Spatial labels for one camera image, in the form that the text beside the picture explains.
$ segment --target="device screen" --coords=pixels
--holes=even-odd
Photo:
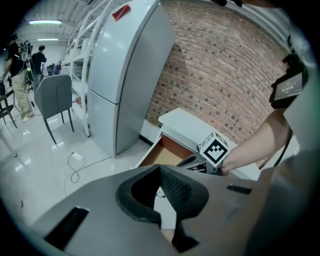
[[[299,73],[277,85],[274,100],[281,100],[294,95],[298,95],[302,91],[302,87],[302,73]]]

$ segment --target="white metal shelving rack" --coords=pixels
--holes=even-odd
[[[128,0],[102,0],[98,5],[93,7],[76,27],[71,35],[65,53],[65,60],[62,62],[62,72],[68,74],[72,80],[72,88],[77,95],[81,98],[81,106],[76,102],[72,103],[72,110],[76,116],[81,120],[85,134],[89,137],[88,115],[86,112],[86,94],[88,92],[88,75],[90,61],[93,55],[95,40],[99,35],[103,26],[103,21],[106,17],[118,6],[125,4]],[[87,46],[83,45],[85,39],[88,39]],[[81,78],[75,72],[75,67],[82,66]]]

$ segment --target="black shirt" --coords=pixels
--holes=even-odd
[[[37,75],[41,75],[41,62],[46,62],[46,61],[47,59],[42,52],[38,51],[32,54],[33,69]]]
[[[8,49],[8,60],[12,59],[10,67],[11,76],[18,75],[22,70],[27,68],[27,64],[22,59],[19,59],[21,55],[21,47],[16,42],[12,43]]]

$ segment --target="gray chair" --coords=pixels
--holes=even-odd
[[[71,129],[75,132],[70,115],[70,108],[72,106],[72,82],[69,75],[52,75],[44,78],[35,92],[34,101],[39,108],[45,126],[55,144],[57,143],[49,128],[48,118],[61,113],[64,124],[65,121],[62,112],[68,110]]]

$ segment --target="white floor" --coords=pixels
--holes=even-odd
[[[36,115],[40,114],[35,109],[33,111]],[[74,184],[70,176],[67,177],[72,173],[67,165],[71,151],[84,157],[85,166],[109,157],[97,147],[92,136],[86,136],[83,125],[74,113],[71,113],[74,133],[67,111],[63,113],[65,124],[60,114],[48,119],[58,146],[52,141],[41,116],[23,123],[16,109],[11,113],[15,116],[17,128],[8,116],[5,117],[6,125],[3,119],[0,120],[0,128],[18,156],[10,155],[0,139],[0,195],[14,217],[29,227],[65,198],[64,182],[66,194],[69,195],[90,181],[129,170],[150,148],[139,140],[116,158],[81,170],[80,180]],[[81,166],[81,162],[73,157],[69,164],[75,169]]]

